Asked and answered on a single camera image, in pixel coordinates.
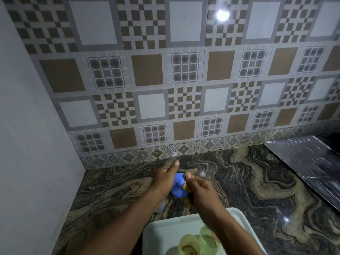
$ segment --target hand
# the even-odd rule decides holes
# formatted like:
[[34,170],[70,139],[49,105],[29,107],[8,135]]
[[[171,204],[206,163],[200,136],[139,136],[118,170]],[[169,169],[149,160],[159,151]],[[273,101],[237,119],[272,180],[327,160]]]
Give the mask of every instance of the hand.
[[180,161],[176,160],[172,163],[169,169],[158,168],[151,181],[149,190],[157,194],[159,201],[164,200],[172,189],[175,181],[175,174],[177,173]]
[[217,231],[216,218],[226,213],[213,185],[208,180],[198,176],[192,177],[190,173],[185,174],[185,180],[193,193],[193,203],[198,210],[202,221],[213,232]]

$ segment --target white wall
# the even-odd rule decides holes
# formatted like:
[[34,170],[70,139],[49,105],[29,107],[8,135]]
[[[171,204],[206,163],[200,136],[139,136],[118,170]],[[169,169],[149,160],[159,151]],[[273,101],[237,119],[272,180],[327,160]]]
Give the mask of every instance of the white wall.
[[46,255],[85,170],[2,0],[0,21],[0,254]]

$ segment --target granite countertop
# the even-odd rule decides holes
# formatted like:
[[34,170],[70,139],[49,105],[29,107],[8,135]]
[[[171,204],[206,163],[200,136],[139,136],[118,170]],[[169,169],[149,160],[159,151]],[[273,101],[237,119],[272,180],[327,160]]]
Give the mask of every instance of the granite countertop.
[[[182,156],[180,172],[211,180],[223,204],[247,217],[268,254],[340,254],[340,216],[264,145]],[[79,246],[137,199],[171,161],[87,171],[53,254]],[[169,195],[150,221],[197,213]],[[132,254],[141,254],[139,238]]]

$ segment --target decorative border tile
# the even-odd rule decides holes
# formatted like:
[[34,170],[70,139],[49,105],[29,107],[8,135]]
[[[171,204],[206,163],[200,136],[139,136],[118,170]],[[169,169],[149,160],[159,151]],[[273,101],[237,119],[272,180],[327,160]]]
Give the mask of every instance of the decorative border tile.
[[261,132],[237,134],[207,140],[155,146],[104,155],[87,156],[82,157],[81,161],[86,170],[94,170],[105,167],[122,166],[129,163],[140,163],[181,155],[192,155],[209,151],[262,144],[265,141],[283,138],[318,135],[333,130],[340,130],[340,120],[282,129],[272,129]]

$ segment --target white square tile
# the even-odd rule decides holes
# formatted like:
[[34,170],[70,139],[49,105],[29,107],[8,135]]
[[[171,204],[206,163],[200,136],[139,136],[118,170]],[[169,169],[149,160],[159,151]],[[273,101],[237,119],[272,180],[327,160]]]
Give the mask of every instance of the white square tile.
[[253,2],[246,39],[270,38],[280,2]]
[[138,96],[141,119],[166,116],[164,93]]
[[70,1],[70,6],[83,45],[117,44],[108,1]]
[[81,100],[59,104],[70,127],[98,124],[91,101]]
[[315,21],[311,37],[331,36],[340,19],[340,2],[324,2]]
[[171,42],[200,41],[202,2],[170,2]]
[[259,106],[277,104],[285,82],[268,83],[264,86]]
[[326,94],[335,78],[318,79],[307,100],[322,99]]
[[207,89],[205,92],[204,112],[225,110],[229,88]]

